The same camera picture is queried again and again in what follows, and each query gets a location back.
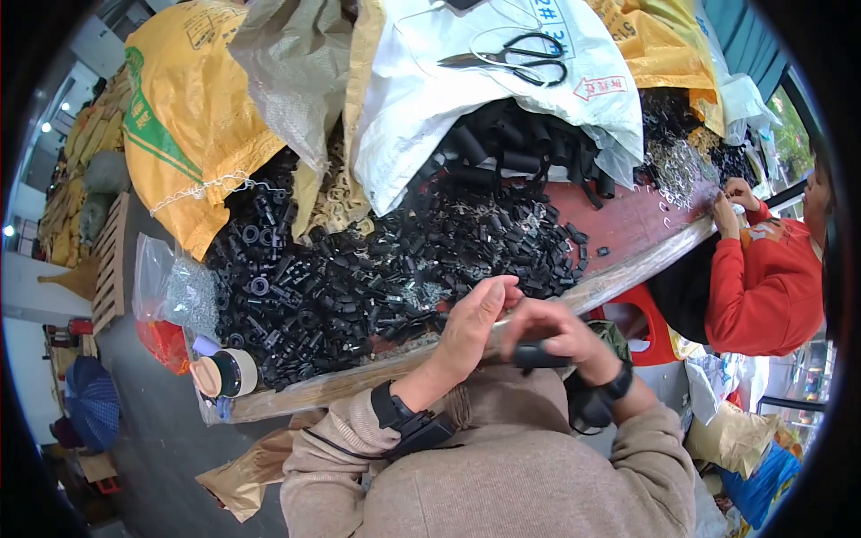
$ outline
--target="woman's hand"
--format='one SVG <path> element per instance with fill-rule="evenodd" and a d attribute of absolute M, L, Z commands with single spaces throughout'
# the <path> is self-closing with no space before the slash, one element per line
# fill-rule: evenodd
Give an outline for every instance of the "woman's hand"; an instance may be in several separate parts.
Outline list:
<path fill-rule="evenodd" d="M 481 360 L 493 324 L 523 298 L 517 277 L 494 276 L 479 282 L 449 312 L 449 321 L 430 359 L 389 387 L 411 411 L 427 409 L 464 381 Z"/>
<path fill-rule="evenodd" d="M 723 188 L 729 196 L 729 201 L 739 204 L 747 211 L 759 211 L 759 198 L 753 195 L 751 186 L 740 177 L 730 177 Z"/>
<path fill-rule="evenodd" d="M 561 303 L 524 299 L 502 336 L 503 356 L 511 357 L 518 342 L 538 339 L 544 339 L 544 350 L 550 355 L 569 357 L 580 377 L 592 386 L 613 381 L 622 369 L 616 354 Z"/>
<path fill-rule="evenodd" d="M 717 193 L 715 198 L 715 224 L 717 231 L 721 234 L 721 239 L 740 238 L 739 218 L 735 216 L 732 204 L 729 203 L 729 199 L 723 193 Z"/>

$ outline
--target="black scissors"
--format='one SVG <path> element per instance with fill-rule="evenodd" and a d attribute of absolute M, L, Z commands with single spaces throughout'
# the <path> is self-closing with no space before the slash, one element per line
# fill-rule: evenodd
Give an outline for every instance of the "black scissors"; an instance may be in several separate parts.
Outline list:
<path fill-rule="evenodd" d="M 516 48 L 514 45 L 519 43 L 522 40 L 526 40 L 529 38 L 537 38 L 540 40 L 547 41 L 549 45 L 551 45 L 551 50 L 555 50 L 554 53 L 545 53 L 541 51 L 533 51 L 524 48 Z M 508 61 L 509 54 L 519 54 L 521 56 L 528 56 L 530 58 L 539 58 L 537 60 L 525 62 L 525 63 L 516 63 Z M 475 54 L 466 53 L 466 54 L 456 54 L 455 56 L 449 56 L 448 58 L 443 58 L 437 62 L 438 65 L 442 67 L 451 67 L 453 69 L 459 69 L 462 67 L 494 67 L 493 64 L 490 64 L 485 61 L 485 59 L 490 60 L 492 62 L 499 62 L 501 64 L 512 64 L 516 65 L 516 67 L 504 66 L 506 69 L 509 69 L 512 73 L 522 78 L 528 83 L 534 84 L 535 86 L 544 85 L 543 80 L 538 80 L 537 78 L 530 77 L 529 72 L 521 67 L 537 67 L 538 65 L 555 65 L 559 68 L 561 74 L 555 80 L 551 80 L 548 82 L 547 86 L 555 86 L 561 84 L 562 81 L 568 76 L 568 69 L 565 67 L 565 64 L 560 62 L 557 58 L 562 57 L 562 44 L 558 41 L 550 37 L 549 35 L 541 34 L 539 32 L 531 32 L 529 34 L 519 35 L 511 41 L 508 41 L 502 46 L 502 50 L 498 53 L 478 53 L 478 58 Z"/>

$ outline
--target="beige sweater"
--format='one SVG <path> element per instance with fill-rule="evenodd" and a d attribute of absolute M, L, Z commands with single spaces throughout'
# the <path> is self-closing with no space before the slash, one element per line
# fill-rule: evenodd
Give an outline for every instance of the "beige sweater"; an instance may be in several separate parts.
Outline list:
<path fill-rule="evenodd" d="M 464 429 L 447 444 L 464 446 L 408 455 L 367 494 L 368 461 L 297 436 L 281 489 L 290 538 L 693 535 L 695 470 L 663 405 L 619 428 L 609 461 L 568 435 L 553 371 L 486 368 L 439 405 Z M 379 428 L 370 391 L 332 404 L 313 430 L 363 455 L 400 436 Z"/>

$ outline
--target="scissor handle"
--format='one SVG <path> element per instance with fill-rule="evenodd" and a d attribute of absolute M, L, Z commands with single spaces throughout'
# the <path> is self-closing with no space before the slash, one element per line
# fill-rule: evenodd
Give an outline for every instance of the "scissor handle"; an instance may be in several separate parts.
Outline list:
<path fill-rule="evenodd" d="M 543 80 L 538 80 L 537 78 L 530 77 L 527 71 L 520 69 L 521 67 L 536 67 L 537 65 L 556 65 L 562 71 L 562 73 L 555 80 L 551 80 L 547 84 L 547 88 L 552 88 L 561 84 L 562 81 L 564 81 L 565 78 L 568 76 L 568 69 L 565 67 L 565 64 L 555 59 L 539 59 L 534 62 L 526 62 L 525 64 L 520 64 L 517 67 L 512 66 L 509 67 L 509 69 L 511 69 L 512 73 L 525 80 L 526 82 L 534 84 L 535 86 L 541 86 L 542 84 L 544 84 Z"/>
<path fill-rule="evenodd" d="M 512 45 L 515 45 L 522 40 L 527 40 L 532 37 L 547 41 L 547 43 L 556 47 L 556 52 L 543 53 L 541 51 L 532 51 L 526 48 L 511 47 Z M 558 40 L 555 40 L 547 34 L 542 34 L 541 32 L 529 32 L 528 34 L 519 35 L 518 37 L 514 38 L 511 41 L 508 41 L 502 46 L 502 51 L 500 52 L 500 54 L 503 56 L 507 56 L 509 53 L 522 54 L 523 56 L 531 56 L 532 58 L 556 59 L 562 57 L 562 44 Z"/>

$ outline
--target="umbrella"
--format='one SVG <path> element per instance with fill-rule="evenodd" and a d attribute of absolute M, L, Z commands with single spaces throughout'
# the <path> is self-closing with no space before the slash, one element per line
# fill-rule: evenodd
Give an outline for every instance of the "umbrella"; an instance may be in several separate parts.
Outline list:
<path fill-rule="evenodd" d="M 110 448 L 120 427 L 120 401 L 108 370 L 95 357 L 80 355 L 66 370 L 65 407 L 87 448 Z"/>

